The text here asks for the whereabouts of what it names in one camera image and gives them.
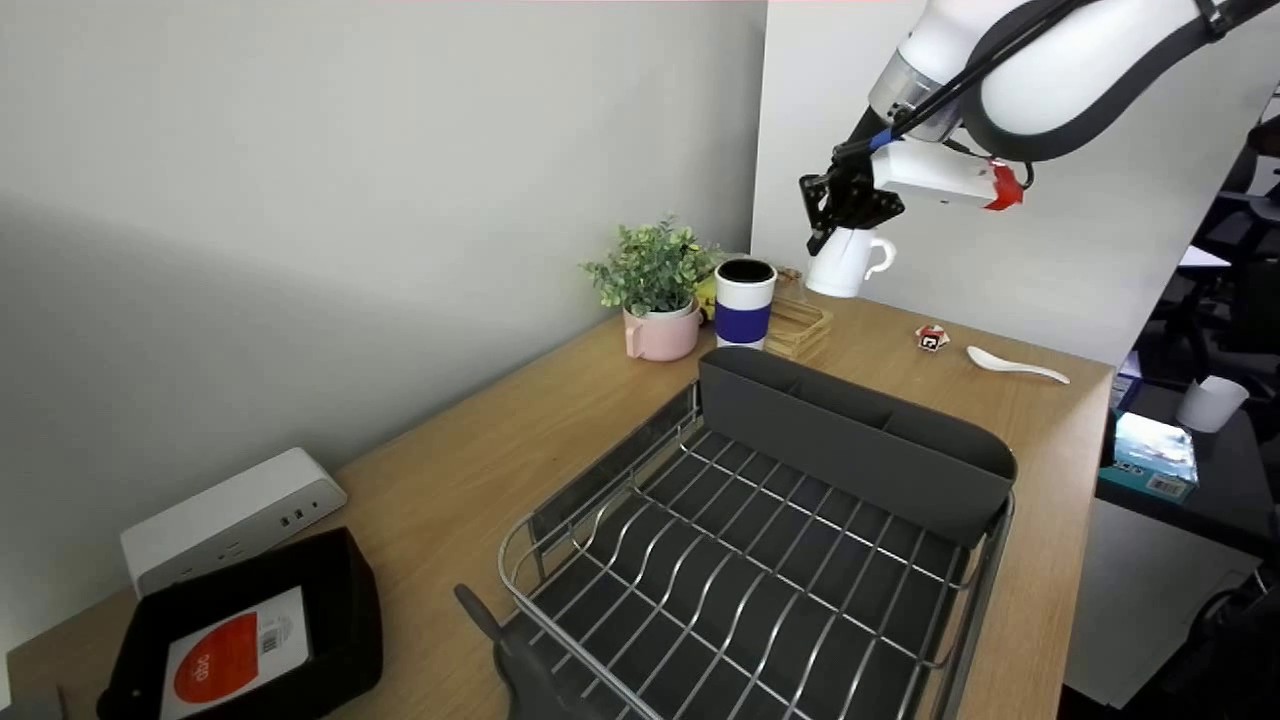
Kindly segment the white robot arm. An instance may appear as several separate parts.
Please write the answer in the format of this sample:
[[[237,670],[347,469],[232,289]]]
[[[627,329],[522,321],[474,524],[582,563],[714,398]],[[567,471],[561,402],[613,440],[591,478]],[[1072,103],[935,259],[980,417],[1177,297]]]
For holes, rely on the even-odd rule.
[[[898,193],[1015,208],[1035,162],[1092,145],[1169,68],[1275,0],[929,0],[866,109],[798,178],[809,251],[878,226]]]

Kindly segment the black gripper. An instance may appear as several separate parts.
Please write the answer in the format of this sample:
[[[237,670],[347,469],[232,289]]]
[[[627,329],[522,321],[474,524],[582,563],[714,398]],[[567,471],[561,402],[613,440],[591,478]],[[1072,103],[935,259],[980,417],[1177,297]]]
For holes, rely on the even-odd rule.
[[[904,210],[904,201],[875,183],[866,153],[839,155],[827,171],[809,171],[798,201],[813,224],[809,255],[819,255],[834,226],[878,226]]]

